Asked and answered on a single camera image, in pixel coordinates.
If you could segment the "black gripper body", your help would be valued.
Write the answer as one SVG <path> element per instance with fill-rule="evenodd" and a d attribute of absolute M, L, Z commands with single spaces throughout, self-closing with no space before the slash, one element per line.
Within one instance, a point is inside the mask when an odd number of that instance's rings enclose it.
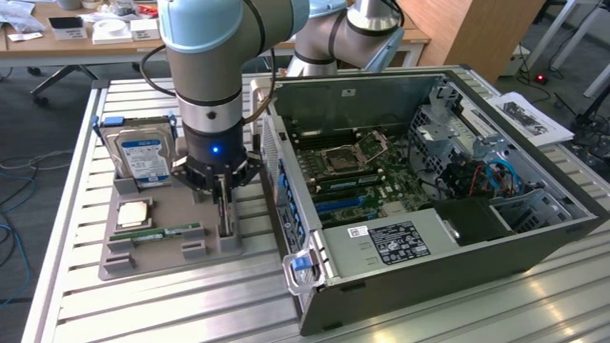
<path fill-rule="evenodd" d="M 242 121 L 220 132 L 202 132 L 182 124 L 186 143 L 185 164 L 201 174 L 222 176 L 224 164 L 245 152 Z"/>

